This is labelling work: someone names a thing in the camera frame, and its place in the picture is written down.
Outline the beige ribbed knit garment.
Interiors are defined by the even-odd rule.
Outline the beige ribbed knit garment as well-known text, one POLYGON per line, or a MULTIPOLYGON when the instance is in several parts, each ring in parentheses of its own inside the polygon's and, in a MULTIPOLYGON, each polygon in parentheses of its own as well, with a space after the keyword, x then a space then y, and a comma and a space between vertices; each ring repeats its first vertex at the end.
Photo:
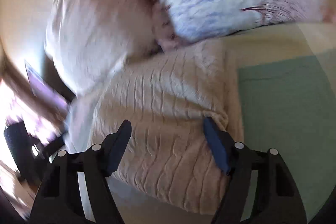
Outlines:
POLYGON ((190 213, 214 214, 228 182, 203 133, 211 117, 244 139, 235 56, 221 39, 204 40, 133 64, 100 93, 89 143, 124 120, 131 138, 113 177, 190 213))

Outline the purple cloth on nightstand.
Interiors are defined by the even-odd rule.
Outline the purple cloth on nightstand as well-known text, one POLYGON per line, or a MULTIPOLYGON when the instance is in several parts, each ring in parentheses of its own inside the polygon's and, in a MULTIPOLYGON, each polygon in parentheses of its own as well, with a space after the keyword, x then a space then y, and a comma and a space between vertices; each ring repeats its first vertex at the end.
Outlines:
POLYGON ((34 96, 62 114, 67 114, 72 92, 56 76, 43 79, 28 63, 25 64, 27 78, 34 96))

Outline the green folded cloth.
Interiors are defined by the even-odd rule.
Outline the green folded cloth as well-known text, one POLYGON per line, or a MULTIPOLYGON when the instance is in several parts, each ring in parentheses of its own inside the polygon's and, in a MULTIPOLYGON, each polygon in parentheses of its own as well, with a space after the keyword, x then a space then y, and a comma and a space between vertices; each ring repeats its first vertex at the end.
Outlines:
POLYGON ((239 92, 246 145, 280 152, 313 219, 335 187, 335 94, 318 58, 241 68, 239 92))

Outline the pink floral pillow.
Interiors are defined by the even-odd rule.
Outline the pink floral pillow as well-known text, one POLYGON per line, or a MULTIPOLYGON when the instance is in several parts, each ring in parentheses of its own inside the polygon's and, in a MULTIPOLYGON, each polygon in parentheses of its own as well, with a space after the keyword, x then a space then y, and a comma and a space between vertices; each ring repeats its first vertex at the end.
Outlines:
POLYGON ((54 0, 45 51, 63 83, 83 94, 158 52, 152 9, 151 0, 54 0))

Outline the pale bed sheet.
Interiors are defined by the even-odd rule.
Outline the pale bed sheet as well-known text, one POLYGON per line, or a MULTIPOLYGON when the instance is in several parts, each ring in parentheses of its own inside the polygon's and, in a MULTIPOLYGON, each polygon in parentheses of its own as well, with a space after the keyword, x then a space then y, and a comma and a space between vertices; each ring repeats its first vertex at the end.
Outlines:
MULTIPOLYGON (((275 63, 300 56, 315 56, 325 71, 335 94, 335 26, 332 24, 273 25, 217 39, 223 40, 235 56, 238 86, 239 69, 241 68, 275 63)), ((102 89, 114 75, 73 102, 69 117, 70 135, 67 139, 67 147, 71 152, 84 151, 92 146, 89 143, 89 136, 94 110, 102 89)), ((243 126, 239 87, 238 93, 243 126)), ((126 223, 209 223, 214 215, 190 213, 162 202, 121 182, 113 175, 108 178, 107 182, 117 208, 126 223)))

